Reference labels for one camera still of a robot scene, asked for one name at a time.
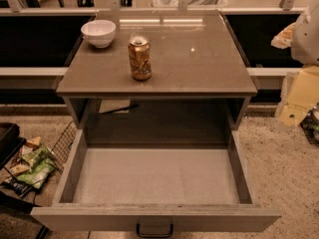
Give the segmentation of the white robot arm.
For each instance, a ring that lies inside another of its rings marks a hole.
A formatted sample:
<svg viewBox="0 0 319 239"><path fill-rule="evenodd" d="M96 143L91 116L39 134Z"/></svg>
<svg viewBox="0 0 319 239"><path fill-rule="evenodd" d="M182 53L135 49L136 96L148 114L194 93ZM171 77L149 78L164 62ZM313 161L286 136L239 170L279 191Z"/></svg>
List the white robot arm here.
<svg viewBox="0 0 319 239"><path fill-rule="evenodd" d="M313 0L271 41L275 48L291 48L291 56L303 67L293 77L279 120L286 126L299 125L319 102L319 0Z"/></svg>

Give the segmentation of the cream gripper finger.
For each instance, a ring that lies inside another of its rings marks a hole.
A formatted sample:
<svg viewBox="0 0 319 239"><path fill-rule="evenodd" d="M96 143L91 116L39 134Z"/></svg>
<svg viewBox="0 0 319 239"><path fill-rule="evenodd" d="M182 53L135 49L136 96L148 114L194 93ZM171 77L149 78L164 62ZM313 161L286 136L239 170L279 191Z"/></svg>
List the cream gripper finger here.
<svg viewBox="0 0 319 239"><path fill-rule="evenodd" d="M294 77L279 113L285 126L298 126L319 103L319 67L304 66Z"/></svg>
<svg viewBox="0 0 319 239"><path fill-rule="evenodd" d="M278 49L286 49L291 47L292 36L294 30L294 23L291 23L285 27L279 34L277 34L272 40L271 45Z"/></svg>

